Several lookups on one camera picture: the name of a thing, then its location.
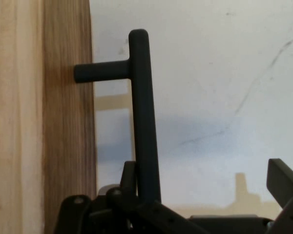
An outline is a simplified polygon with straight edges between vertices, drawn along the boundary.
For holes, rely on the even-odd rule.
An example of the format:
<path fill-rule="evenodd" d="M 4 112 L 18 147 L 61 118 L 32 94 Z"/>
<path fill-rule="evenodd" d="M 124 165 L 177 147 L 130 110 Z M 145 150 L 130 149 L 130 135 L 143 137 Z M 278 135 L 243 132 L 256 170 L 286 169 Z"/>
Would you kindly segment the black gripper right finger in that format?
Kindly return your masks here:
<path fill-rule="evenodd" d="M 279 158 L 270 159 L 266 185 L 282 208 L 267 233 L 293 234 L 293 170 Z"/>

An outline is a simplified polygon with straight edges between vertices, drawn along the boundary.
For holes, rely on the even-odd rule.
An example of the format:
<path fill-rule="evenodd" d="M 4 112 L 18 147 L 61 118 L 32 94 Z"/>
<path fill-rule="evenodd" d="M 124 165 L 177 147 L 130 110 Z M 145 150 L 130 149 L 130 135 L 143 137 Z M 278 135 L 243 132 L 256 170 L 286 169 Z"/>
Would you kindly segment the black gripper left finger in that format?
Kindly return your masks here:
<path fill-rule="evenodd" d="M 136 195 L 136 163 L 124 164 L 121 183 L 91 200 L 66 198 L 60 207 L 56 234 L 203 234 L 205 230 L 159 202 Z"/>

